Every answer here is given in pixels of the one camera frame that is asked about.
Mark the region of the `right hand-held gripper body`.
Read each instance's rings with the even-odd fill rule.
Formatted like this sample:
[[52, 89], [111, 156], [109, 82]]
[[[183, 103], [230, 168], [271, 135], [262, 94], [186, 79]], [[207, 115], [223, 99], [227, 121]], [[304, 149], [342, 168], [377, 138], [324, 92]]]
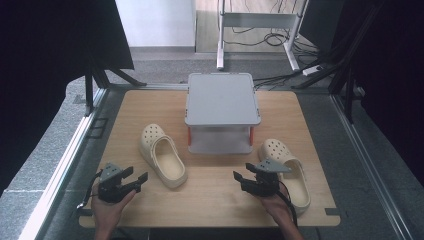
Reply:
[[281, 164], [280, 162], [265, 159], [257, 163], [256, 168], [258, 169], [255, 174], [254, 180], [246, 180], [247, 187], [242, 189], [252, 195], [259, 197], [269, 197], [276, 194], [279, 187], [279, 173], [291, 173], [292, 169], [290, 167]]

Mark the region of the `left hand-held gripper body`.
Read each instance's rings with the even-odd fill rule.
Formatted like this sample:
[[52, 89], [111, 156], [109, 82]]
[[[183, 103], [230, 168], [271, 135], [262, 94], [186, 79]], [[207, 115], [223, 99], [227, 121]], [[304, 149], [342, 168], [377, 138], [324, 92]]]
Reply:
[[126, 185], [122, 184], [121, 169], [113, 163], [107, 163], [103, 169], [98, 187], [98, 198], [107, 203], [119, 203], [130, 193], [126, 189]]

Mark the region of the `cream foam clog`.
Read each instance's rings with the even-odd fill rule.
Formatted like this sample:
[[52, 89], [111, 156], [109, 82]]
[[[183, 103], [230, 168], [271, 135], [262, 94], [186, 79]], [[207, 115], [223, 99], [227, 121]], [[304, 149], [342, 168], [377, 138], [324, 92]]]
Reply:
[[296, 213], [303, 214], [310, 206], [311, 196], [300, 160], [277, 139], [266, 139], [258, 150], [258, 156], [261, 160], [274, 160], [291, 169], [289, 173], [279, 173], [278, 177], [287, 187]]
[[149, 124], [143, 129], [139, 152], [166, 187], [174, 189], [186, 182], [188, 175], [176, 145], [159, 125]]

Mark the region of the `person's left hand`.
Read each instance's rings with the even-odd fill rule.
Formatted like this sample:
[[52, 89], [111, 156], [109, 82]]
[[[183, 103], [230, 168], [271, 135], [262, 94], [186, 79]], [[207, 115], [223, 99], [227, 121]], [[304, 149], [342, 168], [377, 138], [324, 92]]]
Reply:
[[98, 185], [95, 184], [92, 189], [91, 209], [95, 220], [95, 229], [115, 229], [118, 225], [124, 208], [136, 195], [136, 191], [132, 190], [119, 203], [107, 203], [98, 198]]

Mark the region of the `person's right hand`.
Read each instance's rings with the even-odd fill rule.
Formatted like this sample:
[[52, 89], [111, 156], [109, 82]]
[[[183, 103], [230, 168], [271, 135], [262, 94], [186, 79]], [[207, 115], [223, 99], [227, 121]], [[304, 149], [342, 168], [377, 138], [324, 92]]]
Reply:
[[291, 211], [278, 194], [269, 197], [258, 197], [258, 200], [281, 229], [287, 230], [294, 227]]

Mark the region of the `grey two-tier shoe rack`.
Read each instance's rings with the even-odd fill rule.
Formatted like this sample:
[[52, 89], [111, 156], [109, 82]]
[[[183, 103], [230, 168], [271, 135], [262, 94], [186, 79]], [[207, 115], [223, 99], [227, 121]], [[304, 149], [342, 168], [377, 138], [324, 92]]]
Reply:
[[260, 123], [249, 73], [189, 75], [185, 124], [191, 153], [249, 154]]

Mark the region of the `black tripod stand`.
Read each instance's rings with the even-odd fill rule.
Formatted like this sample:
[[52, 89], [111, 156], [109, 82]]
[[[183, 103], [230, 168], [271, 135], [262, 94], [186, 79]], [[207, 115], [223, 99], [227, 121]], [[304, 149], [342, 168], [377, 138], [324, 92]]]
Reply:
[[334, 75], [329, 86], [328, 92], [331, 95], [339, 95], [344, 92], [343, 112], [345, 118], [353, 123], [352, 120], [352, 101], [354, 99], [354, 79], [353, 79], [353, 63], [357, 55], [358, 49], [369, 32], [372, 23], [381, 10], [386, 0], [352, 0], [359, 6], [360, 2], [364, 4], [363, 9], [355, 17], [355, 22], [344, 35], [342, 40], [328, 53], [324, 54], [321, 60], [335, 62], [330, 68], [323, 70], [316, 76], [312, 77], [304, 83], [293, 86], [293, 89], [306, 89], [311, 85], [321, 81], [322, 79]]
[[146, 83], [141, 82], [128, 75], [121, 69], [113, 67], [112, 65], [101, 61], [95, 60], [93, 57], [89, 57], [87, 60], [86, 71], [85, 71], [85, 116], [88, 117], [94, 111], [94, 95], [93, 95], [93, 82], [101, 89], [107, 89], [110, 85], [110, 81], [106, 75], [106, 70], [111, 71], [121, 79], [130, 83], [136, 87], [144, 87]]

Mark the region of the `white power strip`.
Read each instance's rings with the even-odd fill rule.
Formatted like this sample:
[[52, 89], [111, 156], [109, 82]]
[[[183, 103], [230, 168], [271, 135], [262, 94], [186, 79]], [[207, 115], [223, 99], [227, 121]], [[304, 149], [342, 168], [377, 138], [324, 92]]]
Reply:
[[310, 76], [310, 75], [313, 75], [315, 73], [318, 73], [321, 70], [323, 70], [322, 66], [316, 65], [316, 66], [304, 69], [302, 71], [302, 73], [303, 73], [304, 76]]

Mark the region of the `black curtain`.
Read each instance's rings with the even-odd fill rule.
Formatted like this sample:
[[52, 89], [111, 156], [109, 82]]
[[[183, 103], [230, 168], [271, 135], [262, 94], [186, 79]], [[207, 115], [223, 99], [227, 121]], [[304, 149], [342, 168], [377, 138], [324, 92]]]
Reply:
[[300, 33], [337, 61], [380, 3], [352, 59], [362, 106], [424, 186], [424, 0], [310, 0]]
[[0, 196], [92, 64], [134, 67], [116, 0], [0, 0]]

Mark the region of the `aluminium frame rail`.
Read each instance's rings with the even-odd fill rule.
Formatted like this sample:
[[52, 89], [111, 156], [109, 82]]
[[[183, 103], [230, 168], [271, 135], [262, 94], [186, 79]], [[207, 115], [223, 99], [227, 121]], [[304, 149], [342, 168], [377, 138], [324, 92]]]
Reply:
[[90, 114], [84, 116], [80, 121], [74, 135], [71, 138], [62, 158], [53, 172], [46, 188], [31, 213], [27, 223], [25, 224], [18, 240], [36, 240], [40, 235], [46, 219], [51, 212], [52, 206], [59, 194], [65, 178], [67, 177], [76, 155], [82, 145], [83, 139], [86, 137], [91, 124], [98, 113], [99, 106], [108, 93], [107, 89], [98, 89], [94, 94], [94, 108]]
[[330, 99], [398, 240], [415, 240], [357, 129], [345, 116], [342, 100], [336, 95], [331, 95]]

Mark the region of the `white metal desk frame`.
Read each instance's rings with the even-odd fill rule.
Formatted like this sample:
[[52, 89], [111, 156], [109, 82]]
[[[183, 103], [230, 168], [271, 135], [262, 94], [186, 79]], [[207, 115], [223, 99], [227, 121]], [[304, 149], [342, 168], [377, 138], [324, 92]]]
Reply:
[[290, 66], [293, 71], [299, 71], [299, 65], [293, 53], [293, 46], [303, 19], [308, 0], [304, 0], [296, 13], [241, 13], [227, 12], [225, 10], [226, 0], [218, 0], [218, 44], [216, 67], [218, 70], [224, 68], [224, 29], [227, 27], [242, 28], [275, 28], [289, 30], [289, 40], [283, 46]]

